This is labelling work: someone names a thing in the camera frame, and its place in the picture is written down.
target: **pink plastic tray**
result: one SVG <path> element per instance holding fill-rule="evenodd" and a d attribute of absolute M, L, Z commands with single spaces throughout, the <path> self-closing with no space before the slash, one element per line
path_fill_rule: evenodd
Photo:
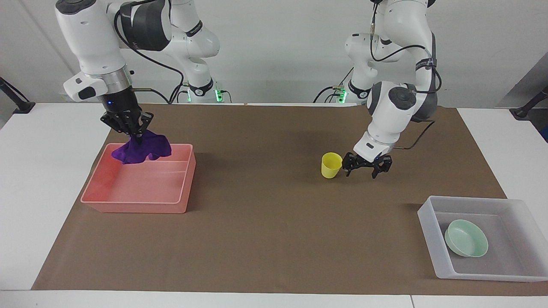
<path fill-rule="evenodd" d="M 81 201 L 104 213 L 184 213 L 196 160 L 192 145 L 172 144 L 172 155 L 122 164 L 107 144 Z"/>

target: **mint green bowl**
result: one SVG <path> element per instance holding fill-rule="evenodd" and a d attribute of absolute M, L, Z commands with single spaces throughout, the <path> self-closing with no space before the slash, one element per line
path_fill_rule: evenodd
<path fill-rule="evenodd" d="M 460 256 L 479 258 L 489 249 L 485 233 L 468 220 L 458 219 L 449 224 L 445 232 L 449 249 Z"/>

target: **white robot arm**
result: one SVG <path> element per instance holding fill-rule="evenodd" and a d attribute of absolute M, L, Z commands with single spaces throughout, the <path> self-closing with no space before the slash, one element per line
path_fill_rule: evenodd
<path fill-rule="evenodd" d="M 114 130 L 139 138 L 153 118 L 137 103 L 115 28 L 132 49 L 164 51 L 177 60 L 189 80 L 190 100 L 222 100 L 200 59 L 217 55 L 219 40 L 203 27 L 193 0 L 108 5 L 99 0 L 58 0 L 55 7 L 81 69 L 64 88 L 74 101 L 97 97 L 106 109 L 101 120 Z"/>
<path fill-rule="evenodd" d="M 387 154 L 409 122 L 428 121 L 436 110 L 436 40 L 426 21 L 426 9 L 434 1 L 372 0 L 371 34 L 354 34 L 346 42 L 346 51 L 355 62 L 353 76 L 345 85 L 346 99 L 367 104 L 372 116 L 354 146 L 356 154 L 344 158 L 348 175 L 360 167 L 373 167 L 373 178 L 388 172 L 392 160 Z M 415 59 L 415 83 L 375 83 L 377 71 L 371 63 L 397 61 L 404 49 Z"/>

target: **brown paper mat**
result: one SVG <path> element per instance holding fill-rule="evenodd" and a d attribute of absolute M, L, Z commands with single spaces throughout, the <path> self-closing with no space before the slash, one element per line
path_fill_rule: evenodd
<path fill-rule="evenodd" d="M 455 109 L 440 108 L 376 180 L 319 172 L 325 152 L 344 155 L 366 130 L 362 106 L 144 109 L 152 131 L 194 144 L 189 211 L 101 214 L 77 201 L 34 290 L 548 295 L 548 283 L 436 278 L 416 214 L 428 196 L 505 198 Z M 410 124 L 400 145 L 424 127 Z"/>

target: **yellow plastic cup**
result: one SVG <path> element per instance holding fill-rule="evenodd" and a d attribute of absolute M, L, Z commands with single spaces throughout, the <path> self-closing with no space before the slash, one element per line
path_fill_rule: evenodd
<path fill-rule="evenodd" d="M 325 153 L 322 157 L 322 175 L 326 179 L 334 178 L 343 167 L 343 158 L 337 153 Z"/>

